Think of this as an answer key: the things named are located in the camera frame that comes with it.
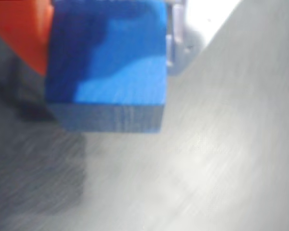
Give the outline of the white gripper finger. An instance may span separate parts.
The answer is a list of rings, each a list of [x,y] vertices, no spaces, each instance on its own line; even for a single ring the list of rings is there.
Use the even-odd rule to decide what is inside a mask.
[[[240,0],[167,0],[167,68],[181,74],[210,44]]]

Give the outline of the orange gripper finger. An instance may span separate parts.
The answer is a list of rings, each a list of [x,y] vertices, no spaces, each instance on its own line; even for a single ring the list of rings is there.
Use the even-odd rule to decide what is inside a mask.
[[[46,74],[52,21],[50,0],[0,0],[0,37],[41,75]]]

